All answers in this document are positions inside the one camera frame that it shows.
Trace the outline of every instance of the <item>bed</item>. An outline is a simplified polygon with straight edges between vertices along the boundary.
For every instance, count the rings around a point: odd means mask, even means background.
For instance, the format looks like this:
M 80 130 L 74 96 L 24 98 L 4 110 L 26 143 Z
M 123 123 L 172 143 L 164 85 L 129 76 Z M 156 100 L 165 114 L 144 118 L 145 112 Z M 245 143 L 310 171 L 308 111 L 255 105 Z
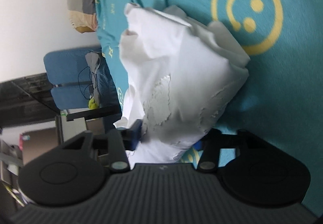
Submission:
M 312 180 L 304 204 L 323 213 L 323 0 L 92 1 L 121 106 L 128 88 L 118 50 L 126 3 L 158 10 L 177 5 L 201 23 L 222 21 L 252 58 L 247 83 L 216 127 L 225 133 L 245 128 L 306 164 Z

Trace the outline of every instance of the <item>white towel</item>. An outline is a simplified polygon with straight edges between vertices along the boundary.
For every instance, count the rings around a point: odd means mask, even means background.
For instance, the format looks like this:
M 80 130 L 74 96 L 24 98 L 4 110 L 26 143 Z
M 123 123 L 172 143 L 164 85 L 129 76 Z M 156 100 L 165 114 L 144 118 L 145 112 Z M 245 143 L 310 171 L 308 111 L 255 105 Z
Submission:
M 143 119 L 135 163 L 174 163 L 222 115 L 248 78 L 250 58 L 221 22 L 205 26 L 178 7 L 165 12 L 127 4 L 120 60 L 128 72 L 116 127 Z

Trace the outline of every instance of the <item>chair backrest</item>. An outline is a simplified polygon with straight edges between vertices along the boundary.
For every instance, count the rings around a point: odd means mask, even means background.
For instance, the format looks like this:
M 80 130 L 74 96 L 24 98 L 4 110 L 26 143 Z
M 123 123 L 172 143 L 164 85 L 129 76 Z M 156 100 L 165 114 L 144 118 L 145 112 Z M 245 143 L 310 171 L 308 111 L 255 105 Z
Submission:
M 89 52 L 101 52 L 101 48 L 71 49 L 45 55 L 48 80 L 58 85 L 51 93 L 59 109 L 88 107 L 91 76 L 85 55 Z

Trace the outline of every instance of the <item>black plastic mount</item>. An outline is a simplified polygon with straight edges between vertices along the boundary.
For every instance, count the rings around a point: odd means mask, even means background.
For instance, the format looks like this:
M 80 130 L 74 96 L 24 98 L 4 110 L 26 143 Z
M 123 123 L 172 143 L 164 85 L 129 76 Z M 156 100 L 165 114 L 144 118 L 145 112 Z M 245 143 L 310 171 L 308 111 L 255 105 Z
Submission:
M 224 188 L 245 203 L 281 207 L 301 202 L 310 184 L 307 167 L 256 135 L 238 130 L 224 135 L 212 129 L 203 139 L 197 170 L 214 173 Z M 220 150 L 235 148 L 236 158 L 218 167 Z
M 113 129 L 95 138 L 85 131 L 23 167 L 19 187 L 40 205 L 62 207 L 82 202 L 96 194 L 111 174 L 130 171 L 124 143 L 137 142 L 140 135 L 141 121 L 131 129 Z M 203 142 L 197 171 L 216 175 L 238 200 L 257 207 L 283 207 L 303 200 L 310 184 L 306 166 L 261 138 L 245 130 L 224 135 L 212 129 Z M 235 148 L 237 157 L 218 167 L 222 148 Z M 96 149 L 108 150 L 108 167 L 94 159 Z

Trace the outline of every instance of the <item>white wall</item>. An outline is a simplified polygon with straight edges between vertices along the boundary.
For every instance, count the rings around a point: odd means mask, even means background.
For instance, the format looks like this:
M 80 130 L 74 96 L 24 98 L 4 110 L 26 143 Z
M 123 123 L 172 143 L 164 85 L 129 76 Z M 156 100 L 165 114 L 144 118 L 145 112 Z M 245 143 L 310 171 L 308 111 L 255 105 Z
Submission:
M 27 126 L 8 127 L 3 129 L 0 139 L 4 140 L 9 145 L 18 145 L 20 134 L 53 127 L 55 127 L 55 121 Z
M 0 0 L 0 82 L 45 72 L 48 52 L 96 44 L 72 28 L 67 0 Z

